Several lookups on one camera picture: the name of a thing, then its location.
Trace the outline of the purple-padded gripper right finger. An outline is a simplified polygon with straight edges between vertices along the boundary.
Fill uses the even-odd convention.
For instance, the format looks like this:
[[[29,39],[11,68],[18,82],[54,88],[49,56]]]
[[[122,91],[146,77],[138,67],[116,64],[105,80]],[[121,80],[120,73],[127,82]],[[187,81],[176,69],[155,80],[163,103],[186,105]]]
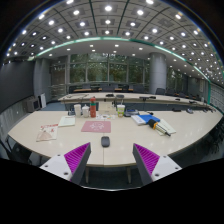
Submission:
[[[168,155],[159,156],[136,143],[133,144],[133,156],[136,160],[143,185],[181,170],[181,167]]]

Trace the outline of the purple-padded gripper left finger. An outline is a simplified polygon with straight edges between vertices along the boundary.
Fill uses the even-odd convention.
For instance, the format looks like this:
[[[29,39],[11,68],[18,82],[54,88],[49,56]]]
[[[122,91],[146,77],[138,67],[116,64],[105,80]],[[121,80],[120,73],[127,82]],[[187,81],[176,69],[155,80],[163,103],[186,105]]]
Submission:
[[[79,185],[90,154],[91,144],[86,143],[66,154],[53,156],[41,169]]]

